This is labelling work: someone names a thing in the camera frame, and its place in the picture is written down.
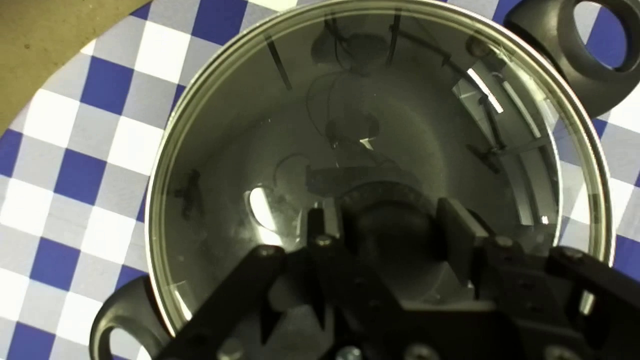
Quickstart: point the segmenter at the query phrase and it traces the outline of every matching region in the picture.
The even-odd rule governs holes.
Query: black plastic handle
[[[91,332],[89,348],[93,360],[115,359],[110,335],[117,329],[134,337],[153,359],[171,342],[148,276],[124,285],[104,302]]]
[[[504,26],[555,63],[591,117],[620,104],[640,82],[640,3],[594,0],[620,18],[626,33],[622,67],[601,64],[582,45],[574,9],[586,0],[523,0]]]

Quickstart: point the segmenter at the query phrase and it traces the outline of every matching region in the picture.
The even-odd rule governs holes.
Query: metal pot
[[[602,3],[628,35],[614,71],[582,47],[576,5],[525,0],[507,31],[440,3],[327,3],[232,40],[171,118],[148,187],[150,276],[103,307],[93,359],[110,359],[115,329],[158,354],[255,244],[302,249],[301,215],[313,207],[330,211],[340,236],[344,216],[381,194],[425,215],[456,198],[528,252],[563,243],[613,264],[609,173],[591,117],[640,81],[640,5]],[[574,205],[589,212],[589,233],[563,239]],[[397,297],[464,300],[451,271],[425,264],[412,244],[363,249]],[[250,352],[320,354],[323,337],[305,315],[296,323],[284,332],[310,341],[305,348],[284,337]]]

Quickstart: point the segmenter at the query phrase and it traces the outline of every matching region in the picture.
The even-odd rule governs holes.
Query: white and blue gingham fabric
[[[146,273],[142,203],[173,107],[224,43],[301,3],[155,0],[38,91],[0,138],[0,359],[89,359],[103,302]],[[497,23],[518,5],[448,3]],[[606,13],[585,7],[576,23],[589,48],[620,63],[626,43]],[[616,268],[640,281],[640,91],[594,126],[613,176]],[[578,211],[569,220],[586,227]],[[145,359],[124,337],[115,348]]]

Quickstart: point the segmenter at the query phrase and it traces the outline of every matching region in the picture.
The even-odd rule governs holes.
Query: table
[[[310,0],[155,0],[87,45],[0,138],[0,359],[89,359],[103,302],[146,273],[145,191],[167,118],[241,31]],[[504,21],[518,0],[448,0]],[[604,63],[622,31],[596,7],[576,25]],[[640,281],[640,91],[594,121],[611,167],[616,268]],[[585,227],[585,215],[573,225]],[[118,335],[123,359],[146,354]]]

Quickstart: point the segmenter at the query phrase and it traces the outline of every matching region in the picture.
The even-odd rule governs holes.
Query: blue checkered tablecloth
[[[518,0],[448,3],[500,23]],[[103,302],[146,273],[142,203],[173,107],[224,43],[296,5],[157,0],[38,91],[0,138],[0,359],[89,359]],[[620,63],[622,29],[606,13],[578,9],[576,26],[604,63]],[[613,176],[616,268],[640,281],[640,91],[594,126]],[[570,220],[586,227],[578,211]],[[112,347],[145,359],[124,335]]]

